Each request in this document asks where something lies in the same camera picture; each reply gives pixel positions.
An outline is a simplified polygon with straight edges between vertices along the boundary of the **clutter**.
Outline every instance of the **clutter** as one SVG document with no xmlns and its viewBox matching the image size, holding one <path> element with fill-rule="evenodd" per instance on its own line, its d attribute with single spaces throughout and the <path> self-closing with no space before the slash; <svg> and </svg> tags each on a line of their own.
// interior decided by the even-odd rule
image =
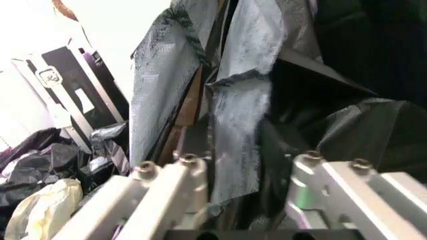
<svg viewBox="0 0 427 240">
<path fill-rule="evenodd" d="M 83 193 L 80 182 L 61 179 L 24 199 L 7 225 L 5 240 L 49 240 L 70 219 Z"/>
</svg>

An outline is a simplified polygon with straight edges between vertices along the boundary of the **screw head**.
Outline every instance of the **screw head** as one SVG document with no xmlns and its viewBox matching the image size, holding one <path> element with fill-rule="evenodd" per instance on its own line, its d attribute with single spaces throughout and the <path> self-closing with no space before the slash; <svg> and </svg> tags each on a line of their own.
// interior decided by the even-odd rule
<svg viewBox="0 0 427 240">
<path fill-rule="evenodd" d="M 367 175 L 372 169 L 372 164 L 363 158 L 355 158 L 350 162 L 350 168 L 359 175 Z"/>
<path fill-rule="evenodd" d="M 304 153 L 304 160 L 312 166 L 319 164 L 322 159 L 323 156 L 318 151 L 309 150 Z"/>
<path fill-rule="evenodd" d="M 188 153 L 179 158 L 182 165 L 192 167 L 196 165 L 198 156 L 196 154 Z"/>
<path fill-rule="evenodd" d="M 142 179 L 151 179 L 154 177 L 156 164 L 152 161 L 143 161 L 141 165 L 136 166 L 133 169 L 138 172 Z"/>
</svg>

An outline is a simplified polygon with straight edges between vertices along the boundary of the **metal frame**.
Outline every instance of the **metal frame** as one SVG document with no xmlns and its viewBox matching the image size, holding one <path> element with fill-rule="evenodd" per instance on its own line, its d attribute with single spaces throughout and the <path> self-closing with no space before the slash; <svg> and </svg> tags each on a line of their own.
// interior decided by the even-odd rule
<svg viewBox="0 0 427 240">
<path fill-rule="evenodd" d="M 350 162 L 326 162 L 309 154 L 299 155 L 294 160 L 286 213 L 302 229 L 313 228 L 318 225 L 316 221 L 323 220 L 331 229 L 357 228 L 366 239 L 425 240 L 368 186 L 376 174 L 372 169 L 355 171 Z M 318 214 L 312 218 L 307 211 Z"/>
<path fill-rule="evenodd" d="M 50 67 L 45 62 L 45 60 L 42 58 L 41 55 L 33 55 L 31 57 L 31 60 L 33 64 L 36 66 L 38 71 L 42 71 Z M 88 120 L 86 120 L 85 116 L 77 107 L 77 105 L 74 103 L 74 101 L 71 99 L 71 97 L 68 95 L 65 88 L 61 84 L 58 84 L 58 85 L 52 86 L 50 89 L 58 97 L 59 101 L 63 104 L 65 109 L 71 114 L 73 119 L 76 121 L 76 123 L 80 127 L 81 131 L 87 137 L 89 137 L 91 133 L 94 131 L 94 129 L 89 124 Z"/>
<path fill-rule="evenodd" d="M 77 60 L 78 64 L 81 66 L 81 68 L 83 69 L 83 71 L 86 73 L 87 78 L 89 78 L 90 82 L 95 87 L 95 89 L 98 92 L 99 96 L 105 102 L 105 105 L 107 106 L 108 110 L 111 112 L 111 114 L 114 117 L 114 119 L 118 123 L 123 122 L 124 119 L 123 119 L 122 115 L 120 115 L 120 113 L 117 110 L 116 106 L 114 105 L 113 101 L 111 100 L 111 98 L 109 97 L 109 95 L 107 94 L 107 92 L 105 91 L 105 89 L 103 88 L 103 86 L 101 85 L 100 81 L 98 80 L 98 78 L 95 75 L 95 73 L 92 71 L 92 69 L 89 66 L 89 64 L 86 62 L 86 60 L 83 57 L 83 55 L 80 53 L 80 51 L 78 50 L 78 48 L 74 45 L 74 42 L 73 42 L 72 39 L 68 43 L 68 45 L 66 47 L 70 50 L 70 52 L 72 53 L 72 55 L 74 56 L 74 58 Z"/>
<path fill-rule="evenodd" d="M 49 93 L 46 91 L 46 89 L 43 87 L 43 85 L 40 83 L 39 79 L 36 77 L 36 75 L 29 69 L 27 63 L 25 61 L 19 61 L 19 60 L 12 60 L 12 64 L 15 66 L 16 70 L 21 74 L 23 78 L 32 86 L 32 88 L 37 92 L 37 94 L 40 96 L 40 98 L 43 100 L 43 102 L 47 106 L 53 106 L 57 103 L 51 98 Z M 73 126 L 68 126 L 63 128 L 64 131 L 67 132 L 67 134 L 75 141 L 75 143 L 81 147 L 83 151 L 86 153 L 91 153 L 90 146 L 88 146 L 85 141 L 82 139 L 82 137 L 76 132 Z"/>
<path fill-rule="evenodd" d="M 372 176 L 369 186 L 427 236 L 427 189 L 405 172 Z"/>
<path fill-rule="evenodd" d="M 195 229 L 204 223 L 206 169 L 205 162 L 195 155 L 167 164 L 116 239 L 162 239 L 170 229 Z"/>
<path fill-rule="evenodd" d="M 150 182 L 114 175 L 55 235 L 54 240 L 111 239 L 131 216 Z"/>
</svg>

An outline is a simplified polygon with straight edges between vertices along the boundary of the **black fabric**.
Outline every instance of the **black fabric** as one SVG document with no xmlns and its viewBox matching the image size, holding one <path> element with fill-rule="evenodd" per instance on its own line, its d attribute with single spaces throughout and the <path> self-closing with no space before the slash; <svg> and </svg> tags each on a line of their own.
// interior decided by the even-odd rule
<svg viewBox="0 0 427 240">
<path fill-rule="evenodd" d="M 41 151 L 52 143 L 61 143 L 65 140 L 60 137 L 60 129 L 48 128 L 37 131 L 27 137 L 21 144 L 0 155 L 0 171 L 2 171 L 11 161 L 19 158 L 30 150 Z"/>
<path fill-rule="evenodd" d="M 53 143 L 42 151 L 33 150 L 14 159 L 16 165 L 7 181 L 0 184 L 0 232 L 6 229 L 22 200 L 59 179 L 75 178 L 78 163 L 87 162 L 87 157 L 75 145 Z"/>
<path fill-rule="evenodd" d="M 427 107 L 426 16 L 425 0 L 318 1 L 323 61 L 381 97 Z"/>
</svg>

